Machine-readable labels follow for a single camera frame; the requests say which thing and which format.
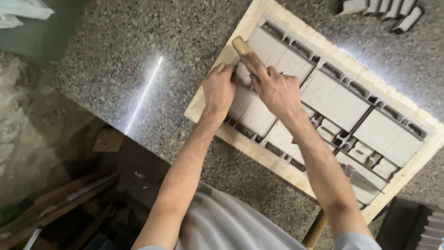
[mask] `right hand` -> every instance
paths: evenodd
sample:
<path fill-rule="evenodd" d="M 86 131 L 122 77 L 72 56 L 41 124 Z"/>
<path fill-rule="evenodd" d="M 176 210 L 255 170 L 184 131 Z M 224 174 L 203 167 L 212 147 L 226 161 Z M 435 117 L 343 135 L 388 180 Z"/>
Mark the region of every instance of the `right hand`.
<path fill-rule="evenodd" d="M 247 60 L 253 65 L 258 77 L 250 75 L 254 89 L 268 110 L 284 125 L 307 118 L 299 97 L 299 79 L 279 74 L 273 66 L 267 69 L 257 57 L 249 54 Z"/>

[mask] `wooden handle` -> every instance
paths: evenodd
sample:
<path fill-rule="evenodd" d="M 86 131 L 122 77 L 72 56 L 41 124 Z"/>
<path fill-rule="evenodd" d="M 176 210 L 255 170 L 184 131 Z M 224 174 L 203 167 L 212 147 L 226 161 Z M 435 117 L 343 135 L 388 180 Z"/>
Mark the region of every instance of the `wooden handle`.
<path fill-rule="evenodd" d="M 254 69 L 253 65 L 245 57 L 248 54 L 252 54 L 263 65 L 264 63 L 261 61 L 261 59 L 259 59 L 258 55 L 253 51 L 253 49 L 246 42 L 244 42 L 244 40 L 240 36 L 234 38 L 233 41 L 231 42 L 231 44 L 233 45 L 233 48 L 238 53 L 239 58 L 241 59 L 241 61 L 245 64 L 245 67 L 247 68 L 248 72 L 250 74 L 258 76 L 258 74 L 256 73 L 256 70 Z"/>
<path fill-rule="evenodd" d="M 327 215 L 325 214 L 324 210 L 321 209 L 302 240 L 302 243 L 308 250 L 314 249 L 328 222 Z"/>

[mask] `left hand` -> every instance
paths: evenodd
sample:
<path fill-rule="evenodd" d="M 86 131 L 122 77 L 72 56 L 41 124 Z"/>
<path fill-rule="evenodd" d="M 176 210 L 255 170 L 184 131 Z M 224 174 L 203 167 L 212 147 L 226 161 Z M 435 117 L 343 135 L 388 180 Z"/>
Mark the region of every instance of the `left hand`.
<path fill-rule="evenodd" d="M 202 80 L 205 96 L 202 116 L 211 116 L 218 125 L 225 119 L 236 93 L 236 85 L 230 81 L 233 69 L 233 65 L 221 63 Z"/>

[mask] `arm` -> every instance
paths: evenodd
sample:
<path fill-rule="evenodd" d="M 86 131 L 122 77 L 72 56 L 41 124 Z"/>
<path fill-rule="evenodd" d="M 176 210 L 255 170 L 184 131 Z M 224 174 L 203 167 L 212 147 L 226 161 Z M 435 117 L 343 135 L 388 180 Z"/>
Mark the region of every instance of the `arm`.
<path fill-rule="evenodd" d="M 350 181 L 302 107 L 298 78 L 283 76 L 274 67 L 266 69 L 255 57 L 248 59 L 258 73 L 258 78 L 250 76 L 255 90 L 301 150 L 308 179 L 328 217 L 334 238 L 350 231 L 373 237 L 357 207 Z"/>
<path fill-rule="evenodd" d="M 132 249 L 154 245 L 174 249 L 180 224 L 196 192 L 203 160 L 216 130 L 234 99 L 232 65 L 220 64 L 202 81 L 206 106 L 201 118 L 174 160 Z"/>

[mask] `hand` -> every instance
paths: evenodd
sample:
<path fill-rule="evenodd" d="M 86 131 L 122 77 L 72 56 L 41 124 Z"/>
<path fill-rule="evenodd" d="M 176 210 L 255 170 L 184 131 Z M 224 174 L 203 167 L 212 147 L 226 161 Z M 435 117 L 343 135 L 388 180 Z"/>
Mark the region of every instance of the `hand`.
<path fill-rule="evenodd" d="M 285 126 L 307 117 L 299 97 L 299 79 L 279 74 L 272 66 L 267 69 L 257 57 L 247 55 L 259 78 L 250 75 L 254 89 L 268 110 Z"/>
<path fill-rule="evenodd" d="M 221 63 L 202 80 L 205 96 L 205 109 L 202 116 L 211 117 L 218 126 L 225 119 L 236 93 L 236 85 L 230 80 L 233 68 L 231 64 Z"/>

